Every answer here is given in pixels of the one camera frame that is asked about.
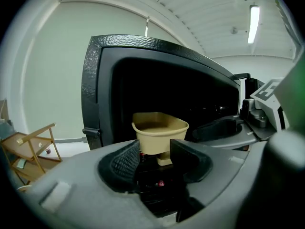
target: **black machine housing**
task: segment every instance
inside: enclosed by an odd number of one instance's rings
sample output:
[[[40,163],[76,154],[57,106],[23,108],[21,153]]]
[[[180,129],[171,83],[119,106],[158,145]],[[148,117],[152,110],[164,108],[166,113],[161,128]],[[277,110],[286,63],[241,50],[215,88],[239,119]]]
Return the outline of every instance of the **black machine housing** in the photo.
[[[81,106],[90,149],[136,139],[132,114],[163,112],[197,127],[238,114],[239,80],[215,61],[180,45],[132,35],[91,38]]]

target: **small bottle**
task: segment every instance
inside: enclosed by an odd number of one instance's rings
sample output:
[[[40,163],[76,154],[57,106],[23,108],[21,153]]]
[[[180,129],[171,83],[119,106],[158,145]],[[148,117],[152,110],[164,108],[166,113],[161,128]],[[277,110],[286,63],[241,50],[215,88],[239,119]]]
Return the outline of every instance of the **small bottle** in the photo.
[[[51,153],[50,147],[47,147],[47,148],[46,148],[46,152],[47,152],[48,155]]]
[[[142,153],[141,151],[140,151],[140,161],[141,161],[141,162],[144,162],[144,161],[145,161],[145,154]]]

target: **fluorescent light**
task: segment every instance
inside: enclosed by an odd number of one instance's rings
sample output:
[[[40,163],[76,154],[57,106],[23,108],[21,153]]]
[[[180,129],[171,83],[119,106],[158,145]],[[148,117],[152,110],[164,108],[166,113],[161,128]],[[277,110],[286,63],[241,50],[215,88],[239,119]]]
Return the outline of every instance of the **fluorescent light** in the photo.
[[[148,32],[148,22],[149,22],[149,16],[146,18],[145,36],[147,36],[147,32]]]
[[[259,7],[258,6],[251,6],[250,7],[250,29],[249,29],[249,36],[248,36],[248,43],[253,43],[255,39],[255,35],[257,32],[259,21]]]

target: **wooden shelf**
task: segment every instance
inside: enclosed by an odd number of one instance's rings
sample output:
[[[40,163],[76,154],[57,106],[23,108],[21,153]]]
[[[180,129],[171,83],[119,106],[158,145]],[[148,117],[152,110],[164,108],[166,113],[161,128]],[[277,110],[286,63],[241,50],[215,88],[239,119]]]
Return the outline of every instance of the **wooden shelf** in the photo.
[[[34,156],[31,152],[29,143],[26,142],[22,145],[18,145],[17,143],[18,139],[23,138],[25,136],[26,134],[17,132],[14,135],[11,135],[10,137],[4,139],[1,144],[11,153],[31,161],[34,160]],[[40,136],[33,137],[30,141],[37,156],[41,154],[42,151],[45,150],[46,147],[48,147],[52,143],[51,138],[45,138]]]
[[[25,162],[23,169],[18,168],[17,164],[20,161],[20,159],[21,158],[18,158],[15,162],[13,162],[11,164],[14,171],[16,171],[20,176],[28,179],[29,181],[35,181],[44,175],[42,170],[37,165],[37,162],[35,162],[35,161],[27,160]],[[48,172],[50,169],[54,168],[55,166],[57,166],[60,163],[59,160],[49,159],[49,158],[44,158],[44,157],[38,157],[38,160],[39,160],[41,166],[43,167],[43,169],[45,170],[45,172]]]
[[[35,181],[62,161],[55,145],[54,136],[51,130],[53,126],[55,126],[54,123],[28,135],[17,132],[1,141],[4,155],[10,164],[11,169],[16,172],[23,184],[25,183],[21,177],[28,181]],[[38,136],[45,131],[50,132],[50,138]],[[45,150],[51,144],[54,145],[58,160],[39,156],[43,150]],[[7,151],[17,155],[18,158],[11,161],[6,154]],[[22,158],[26,160],[26,163],[24,168],[20,169],[17,167],[17,165]]]

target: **red label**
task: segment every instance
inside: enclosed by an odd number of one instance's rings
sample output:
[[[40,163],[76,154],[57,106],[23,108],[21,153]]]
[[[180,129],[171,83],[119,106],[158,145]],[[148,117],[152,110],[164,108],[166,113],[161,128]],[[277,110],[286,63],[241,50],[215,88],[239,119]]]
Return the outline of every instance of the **red label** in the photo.
[[[164,186],[164,182],[161,180],[158,182],[158,186],[163,187]]]

